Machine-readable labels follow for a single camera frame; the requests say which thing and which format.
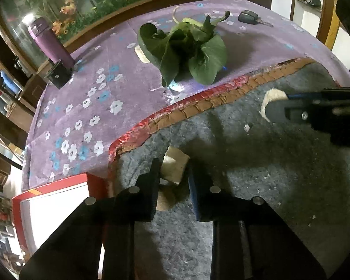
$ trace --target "table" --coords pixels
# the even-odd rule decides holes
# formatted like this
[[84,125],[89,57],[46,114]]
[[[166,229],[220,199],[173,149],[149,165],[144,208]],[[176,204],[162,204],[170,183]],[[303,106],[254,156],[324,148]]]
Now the table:
[[[350,73],[333,53],[289,19],[247,0],[206,0],[183,4],[176,17],[203,21],[226,10],[231,17],[216,31],[225,41],[228,62],[213,85],[194,80],[161,86],[159,70],[141,63],[134,52],[137,31],[147,22],[165,32],[174,25],[174,7],[130,19],[76,50],[71,80],[60,90],[48,84],[38,103],[26,142],[22,190],[81,172],[107,176],[110,144],[142,119],[188,96],[241,74],[296,57],[311,57],[332,77],[350,87]],[[271,23],[237,20],[249,9]]]

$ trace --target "bright light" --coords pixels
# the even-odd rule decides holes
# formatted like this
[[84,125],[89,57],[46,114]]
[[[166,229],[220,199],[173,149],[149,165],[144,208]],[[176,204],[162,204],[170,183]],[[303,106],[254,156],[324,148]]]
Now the bright light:
[[30,25],[34,21],[34,14],[27,14],[26,16],[23,17],[22,23],[26,25]]

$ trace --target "gray fabric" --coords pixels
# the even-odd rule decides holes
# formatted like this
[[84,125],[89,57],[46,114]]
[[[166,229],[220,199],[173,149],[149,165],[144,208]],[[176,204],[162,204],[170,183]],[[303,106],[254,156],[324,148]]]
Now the gray fabric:
[[[258,113],[265,92],[334,87],[319,64],[267,83],[234,103],[159,130],[119,162],[122,187],[147,172],[169,145],[203,161],[216,185],[235,196],[263,197],[302,239],[328,275],[350,251],[350,149],[306,125],[266,122]],[[245,132],[245,124],[250,125]],[[212,223],[198,223],[186,180],[178,203],[152,223],[136,223],[136,266],[143,279],[209,279]]]

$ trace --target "black container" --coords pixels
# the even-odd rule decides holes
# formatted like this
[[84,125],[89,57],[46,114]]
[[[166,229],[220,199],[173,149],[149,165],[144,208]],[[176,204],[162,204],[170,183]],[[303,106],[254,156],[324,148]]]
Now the black container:
[[49,79],[58,89],[61,89],[71,78],[72,71],[66,68],[61,59],[53,64],[52,69],[48,72],[46,78]]

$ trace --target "leafy green vegetable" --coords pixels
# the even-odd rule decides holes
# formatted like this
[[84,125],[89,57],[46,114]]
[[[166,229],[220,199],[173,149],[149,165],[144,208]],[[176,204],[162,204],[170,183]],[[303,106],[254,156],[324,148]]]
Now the leafy green vegetable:
[[187,67],[193,78],[201,84],[209,85],[227,61],[227,49],[222,38],[214,33],[216,25],[230,15],[204,23],[184,18],[170,32],[146,23],[140,27],[138,42],[144,55],[156,66],[162,75],[162,85],[167,87],[179,73],[179,68]]

